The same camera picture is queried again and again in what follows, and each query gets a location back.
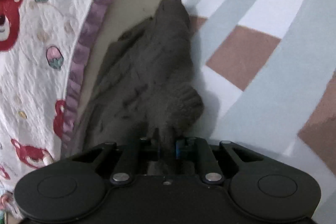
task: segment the bear eye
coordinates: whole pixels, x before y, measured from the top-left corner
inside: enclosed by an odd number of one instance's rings
[[[6,17],[5,15],[0,15],[0,26],[3,26],[6,22]]]

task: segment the white quilt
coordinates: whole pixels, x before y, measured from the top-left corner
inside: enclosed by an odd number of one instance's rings
[[[23,175],[59,159],[64,110],[71,101],[71,129],[109,2],[0,0],[0,187],[12,191]]]

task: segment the gray cloth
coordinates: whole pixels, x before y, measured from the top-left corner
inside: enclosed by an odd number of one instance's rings
[[[154,18],[110,45],[75,129],[80,138],[72,154],[147,135],[157,138],[166,159],[173,158],[175,138],[203,112],[201,97],[190,85],[189,25],[181,0],[162,0]]]

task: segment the purple fabric border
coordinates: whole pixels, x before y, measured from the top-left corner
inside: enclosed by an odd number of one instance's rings
[[[73,128],[77,118],[77,108],[83,83],[84,69],[111,1],[112,0],[93,0],[73,52],[67,85],[66,107],[64,109],[62,154],[65,154],[68,149],[71,149],[69,146],[71,139],[74,138]]]

